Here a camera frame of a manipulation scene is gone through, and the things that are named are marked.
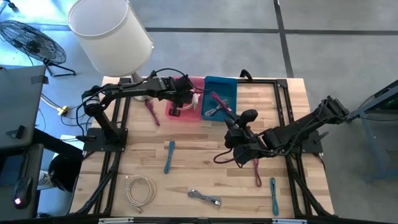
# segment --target lamp shade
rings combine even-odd
[[[127,0],[79,0],[68,13],[68,25],[106,76],[135,73],[152,52],[152,39]]]

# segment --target wooden tabletop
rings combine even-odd
[[[118,81],[118,78],[105,77],[103,84]],[[310,112],[304,81],[301,78],[290,78],[287,81],[294,118],[299,119]],[[285,109],[282,90],[280,93]],[[121,120],[123,106],[122,100],[118,121]],[[157,127],[143,103],[131,101],[127,120],[127,146],[120,161],[112,216],[270,218],[274,216],[269,179],[275,177],[279,217],[294,217],[284,157],[259,160],[262,187],[256,187],[252,162],[245,164],[242,169],[238,168],[235,162],[213,162],[215,155],[227,150],[224,147],[224,135],[227,131],[224,123],[204,120],[192,123],[170,121],[165,116],[165,106],[166,101],[154,99],[154,108],[160,120],[160,127]],[[109,118],[112,117],[113,108],[114,105],[111,104],[106,110]],[[279,125],[272,85],[238,84],[237,114],[248,109],[256,109],[259,112],[255,122],[250,123],[254,132]],[[171,140],[175,141],[171,170],[169,174],[164,174]],[[103,157],[104,153],[96,152],[83,162],[71,212],[81,208],[97,187]],[[231,157],[232,155],[228,154],[219,159]],[[308,188],[324,208],[333,213],[322,163],[311,154],[304,154],[302,159]],[[130,208],[125,197],[124,181],[126,176],[132,175],[150,178],[157,187],[154,200],[142,207],[142,213]],[[189,198],[187,192],[190,189],[221,197],[221,208]],[[144,184],[133,187],[132,195],[136,199],[144,199],[146,193],[147,188]],[[298,190],[297,194],[300,208],[304,212],[301,191]],[[108,188],[104,191],[101,211],[106,204],[107,196]]]

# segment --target gray cable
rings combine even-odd
[[[188,191],[188,196],[191,198],[199,198],[217,206],[221,206],[221,198],[217,196],[203,195],[195,189]]]

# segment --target desk fan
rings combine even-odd
[[[0,34],[21,52],[43,62],[52,77],[76,75],[74,70],[60,66],[67,60],[62,47],[39,30],[18,21],[8,20],[0,22]],[[49,66],[62,68],[71,73],[54,75]]]

